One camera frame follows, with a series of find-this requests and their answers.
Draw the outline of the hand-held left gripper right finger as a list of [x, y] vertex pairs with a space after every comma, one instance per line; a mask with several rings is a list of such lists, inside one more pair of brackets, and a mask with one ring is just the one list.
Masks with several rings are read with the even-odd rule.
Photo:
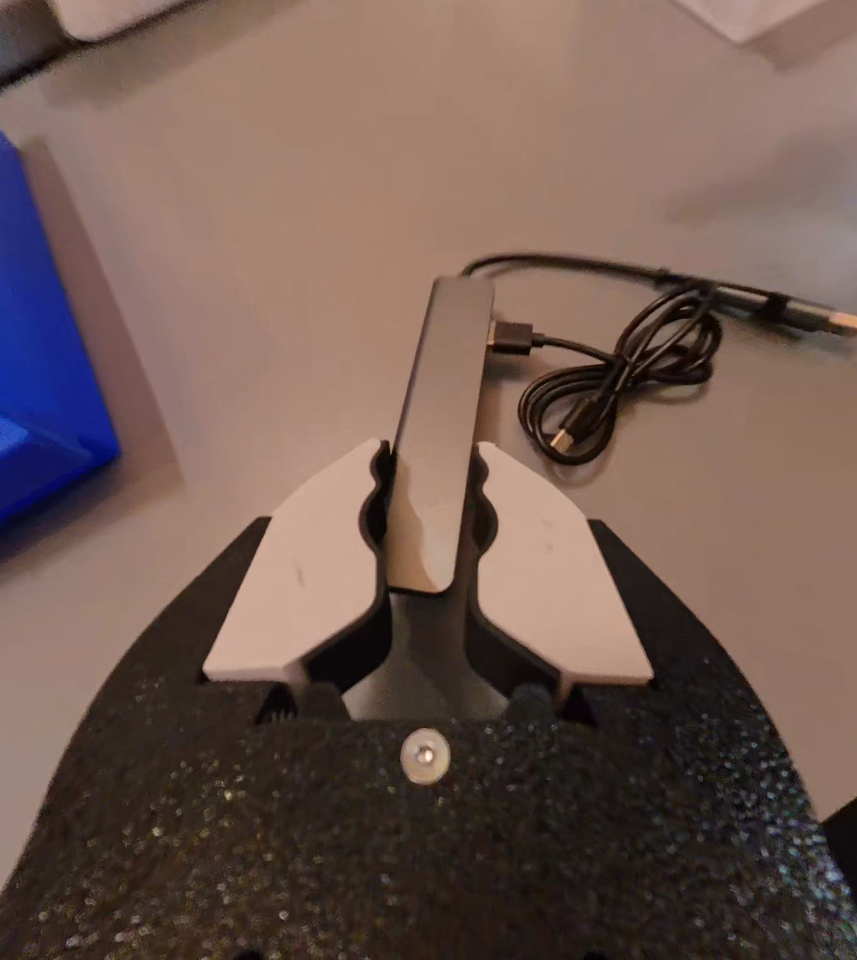
[[539, 687], [558, 710], [578, 688], [646, 687], [653, 667], [579, 508], [490, 441], [472, 454], [469, 494], [471, 669], [507, 699]]

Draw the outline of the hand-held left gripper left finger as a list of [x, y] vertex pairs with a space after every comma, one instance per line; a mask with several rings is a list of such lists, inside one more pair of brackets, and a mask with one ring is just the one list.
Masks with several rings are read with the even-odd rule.
[[206, 656], [208, 681], [350, 690], [383, 663], [392, 477], [389, 443], [371, 438], [275, 510]]

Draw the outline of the grey usb hub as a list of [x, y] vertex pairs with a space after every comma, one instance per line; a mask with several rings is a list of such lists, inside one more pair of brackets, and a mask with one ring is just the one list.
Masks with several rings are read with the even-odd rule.
[[393, 592], [455, 581], [495, 290], [458, 275], [432, 285], [393, 444], [385, 561]]

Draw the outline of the grey desk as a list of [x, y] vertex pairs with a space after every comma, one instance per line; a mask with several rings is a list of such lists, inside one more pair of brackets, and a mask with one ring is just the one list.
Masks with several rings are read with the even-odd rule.
[[[857, 2], [739, 50], [673, 2], [218, 2], [0, 94], [125, 454], [0, 537], [0, 817], [243, 526], [396, 424], [433, 280], [559, 251], [857, 313]], [[726, 323], [556, 472], [710, 627], [822, 815], [857, 795], [857, 337]]]

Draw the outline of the blue plastic bin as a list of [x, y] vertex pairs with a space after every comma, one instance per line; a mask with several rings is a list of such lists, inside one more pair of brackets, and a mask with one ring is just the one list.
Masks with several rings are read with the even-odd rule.
[[0, 130], [0, 528], [120, 453], [19, 152]]

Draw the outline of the white object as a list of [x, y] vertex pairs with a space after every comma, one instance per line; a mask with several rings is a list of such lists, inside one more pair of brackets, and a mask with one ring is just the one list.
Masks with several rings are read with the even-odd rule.
[[50, 1], [62, 30], [73, 40], [96, 43], [178, 10], [193, 1]]

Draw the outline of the printed paper sheet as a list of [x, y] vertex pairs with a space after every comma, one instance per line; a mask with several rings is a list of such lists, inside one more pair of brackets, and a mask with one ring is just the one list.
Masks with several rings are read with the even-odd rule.
[[745, 46], [829, 1], [674, 1], [674, 5], [735, 46]]

